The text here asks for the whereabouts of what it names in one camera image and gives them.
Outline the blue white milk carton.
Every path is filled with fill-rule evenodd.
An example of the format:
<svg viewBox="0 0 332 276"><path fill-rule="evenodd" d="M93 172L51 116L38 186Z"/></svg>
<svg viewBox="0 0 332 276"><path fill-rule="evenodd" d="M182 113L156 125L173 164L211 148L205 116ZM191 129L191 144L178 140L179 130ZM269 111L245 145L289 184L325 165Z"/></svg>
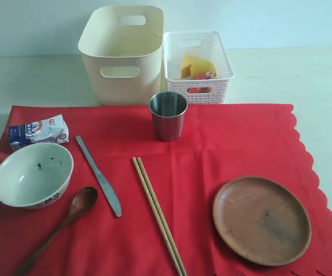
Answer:
<svg viewBox="0 0 332 276"><path fill-rule="evenodd" d="M61 114L8 127L9 144L13 151L36 143L68 143L69 135L68 125Z"/></svg>

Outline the white ceramic bowl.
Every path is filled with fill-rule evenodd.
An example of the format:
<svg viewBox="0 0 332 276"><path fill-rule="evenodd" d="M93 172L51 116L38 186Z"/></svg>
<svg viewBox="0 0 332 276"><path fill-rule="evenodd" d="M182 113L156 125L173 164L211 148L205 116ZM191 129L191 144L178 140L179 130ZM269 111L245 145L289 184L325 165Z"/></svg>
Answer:
<svg viewBox="0 0 332 276"><path fill-rule="evenodd" d="M72 154L62 145L21 148L0 164L0 202L27 209L51 205L66 192L73 169Z"/></svg>

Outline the brown wooden spoon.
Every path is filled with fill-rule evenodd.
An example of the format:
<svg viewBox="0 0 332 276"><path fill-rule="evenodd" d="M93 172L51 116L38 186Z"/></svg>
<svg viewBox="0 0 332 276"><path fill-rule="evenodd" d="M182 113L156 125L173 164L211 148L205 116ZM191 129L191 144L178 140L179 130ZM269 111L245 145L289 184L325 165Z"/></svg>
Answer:
<svg viewBox="0 0 332 276"><path fill-rule="evenodd" d="M82 188L74 196L68 213L62 220L56 230L54 230L43 242L39 245L30 256L23 262L23 264L17 269L15 275L27 275L29 270L37 262L40 255L44 252L46 247L52 242L52 240L63 230L68 224L84 215L91 208L94 207L98 199L98 191L95 187L87 186Z"/></svg>

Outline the silver table knife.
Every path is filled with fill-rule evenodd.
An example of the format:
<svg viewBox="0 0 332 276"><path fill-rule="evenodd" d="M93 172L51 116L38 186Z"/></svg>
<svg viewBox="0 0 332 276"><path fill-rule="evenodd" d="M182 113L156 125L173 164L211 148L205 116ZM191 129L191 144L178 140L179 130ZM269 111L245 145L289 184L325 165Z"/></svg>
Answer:
<svg viewBox="0 0 332 276"><path fill-rule="evenodd" d="M80 135L75 137L77 143L79 144L79 147L81 148L85 158L87 159L90 167L92 168L94 175L109 203L111 206L114 214L116 217L121 217L122 216L122 207L121 203L119 201L119 198L110 184L110 182L106 179L106 177L102 174L98 166L96 165L91 153L89 152L85 142L83 141L82 137Z"/></svg>

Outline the stainless steel cup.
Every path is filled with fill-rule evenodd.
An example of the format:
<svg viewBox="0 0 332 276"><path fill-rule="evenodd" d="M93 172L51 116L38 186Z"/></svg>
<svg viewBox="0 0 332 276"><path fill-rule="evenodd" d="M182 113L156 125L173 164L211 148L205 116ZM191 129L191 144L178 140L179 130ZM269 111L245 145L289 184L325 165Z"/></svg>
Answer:
<svg viewBox="0 0 332 276"><path fill-rule="evenodd" d="M160 92L149 100L156 135L163 141L172 141L182 135L184 118L188 103L186 98L177 92Z"/></svg>

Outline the brown egg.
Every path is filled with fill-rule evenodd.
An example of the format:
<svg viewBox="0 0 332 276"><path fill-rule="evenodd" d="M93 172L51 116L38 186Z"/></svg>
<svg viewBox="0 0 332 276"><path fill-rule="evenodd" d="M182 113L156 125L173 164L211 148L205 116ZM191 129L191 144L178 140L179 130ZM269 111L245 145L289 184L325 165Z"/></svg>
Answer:
<svg viewBox="0 0 332 276"><path fill-rule="evenodd" d="M211 87L190 87L187 92L190 94L206 94L212 91Z"/></svg>

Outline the yellow cheese wedge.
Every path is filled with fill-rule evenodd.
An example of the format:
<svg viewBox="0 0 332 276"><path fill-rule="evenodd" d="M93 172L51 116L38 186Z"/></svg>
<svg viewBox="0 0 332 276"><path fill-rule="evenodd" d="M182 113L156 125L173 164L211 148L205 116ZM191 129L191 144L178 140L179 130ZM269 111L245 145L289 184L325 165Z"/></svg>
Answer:
<svg viewBox="0 0 332 276"><path fill-rule="evenodd" d="M184 79L188 76L191 76L191 66L202 61L201 58L193 55L184 55L182 66L181 66L181 78Z"/></svg>

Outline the yellow lemon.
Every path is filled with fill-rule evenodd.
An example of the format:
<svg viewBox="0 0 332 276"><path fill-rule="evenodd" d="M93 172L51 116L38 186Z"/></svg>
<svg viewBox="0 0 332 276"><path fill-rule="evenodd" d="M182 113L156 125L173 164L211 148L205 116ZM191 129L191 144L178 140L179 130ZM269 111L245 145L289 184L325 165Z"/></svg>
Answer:
<svg viewBox="0 0 332 276"><path fill-rule="evenodd" d="M191 78L192 79L195 78L195 75L198 75L203 72L213 72L216 76L215 67L212 64L212 62L210 62L208 60L202 60L200 62L196 62L191 66Z"/></svg>

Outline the red sausage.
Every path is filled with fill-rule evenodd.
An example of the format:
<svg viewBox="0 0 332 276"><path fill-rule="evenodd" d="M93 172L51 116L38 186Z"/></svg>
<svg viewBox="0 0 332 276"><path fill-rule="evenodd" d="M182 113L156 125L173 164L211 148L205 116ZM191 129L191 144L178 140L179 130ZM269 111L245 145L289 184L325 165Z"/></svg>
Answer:
<svg viewBox="0 0 332 276"><path fill-rule="evenodd" d="M213 72L203 72L198 75L195 75L194 79L202 80L202 79L213 79L215 74Z"/></svg>

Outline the cream plastic bin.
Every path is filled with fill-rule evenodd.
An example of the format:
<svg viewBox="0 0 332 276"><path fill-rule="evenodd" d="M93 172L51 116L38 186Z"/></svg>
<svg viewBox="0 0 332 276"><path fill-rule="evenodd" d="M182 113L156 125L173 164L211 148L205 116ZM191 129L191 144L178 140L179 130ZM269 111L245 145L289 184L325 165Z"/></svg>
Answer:
<svg viewBox="0 0 332 276"><path fill-rule="evenodd" d="M78 42L97 101L146 105L160 91L164 13L154 6L96 9Z"/></svg>

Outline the white woven plastic basket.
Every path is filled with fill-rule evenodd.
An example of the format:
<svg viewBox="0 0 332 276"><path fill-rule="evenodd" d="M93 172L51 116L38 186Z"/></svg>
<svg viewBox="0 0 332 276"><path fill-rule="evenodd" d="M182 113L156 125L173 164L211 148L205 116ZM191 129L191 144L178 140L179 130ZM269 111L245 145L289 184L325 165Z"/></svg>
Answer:
<svg viewBox="0 0 332 276"><path fill-rule="evenodd" d="M169 91L186 97L189 104L222 104L234 72L230 65L225 46L219 32L210 30L189 32L167 32L163 37L164 71ZM216 70L213 79L181 78L181 66L184 55L193 55L212 62ZM190 87L211 87L206 94L190 94Z"/></svg>

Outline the red scalloped table cloth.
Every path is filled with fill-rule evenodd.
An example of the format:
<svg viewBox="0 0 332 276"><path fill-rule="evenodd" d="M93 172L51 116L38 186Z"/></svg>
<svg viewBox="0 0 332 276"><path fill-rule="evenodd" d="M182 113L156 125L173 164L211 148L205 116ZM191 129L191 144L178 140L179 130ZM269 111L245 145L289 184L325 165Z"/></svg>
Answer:
<svg viewBox="0 0 332 276"><path fill-rule="evenodd" d="M189 275L332 275L332 212L295 130L290 104L191 105L182 136L154 133L147 106L38 108L13 106L9 125L61 114L70 129L74 170L66 193L37 210L0 203L0 275L14 275L66 215L74 195L98 183L75 137L81 136L122 206L116 218L100 194L94 208L47 247L31 275L175 275L176 270L135 171L139 156ZM11 153L0 139L0 164ZM213 199L226 182L259 175L281 183L303 203L312 223L306 253L282 267L236 255L219 237Z"/></svg>

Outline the brown wooden plate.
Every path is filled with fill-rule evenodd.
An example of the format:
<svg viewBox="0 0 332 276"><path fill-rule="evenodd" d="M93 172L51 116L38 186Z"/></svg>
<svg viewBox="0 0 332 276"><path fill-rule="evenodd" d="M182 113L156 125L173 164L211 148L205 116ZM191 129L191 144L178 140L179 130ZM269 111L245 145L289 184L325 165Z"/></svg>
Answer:
<svg viewBox="0 0 332 276"><path fill-rule="evenodd" d="M296 261L312 237L310 217L300 200L263 177L239 177L222 185L213 200L213 222L232 251L263 266Z"/></svg>

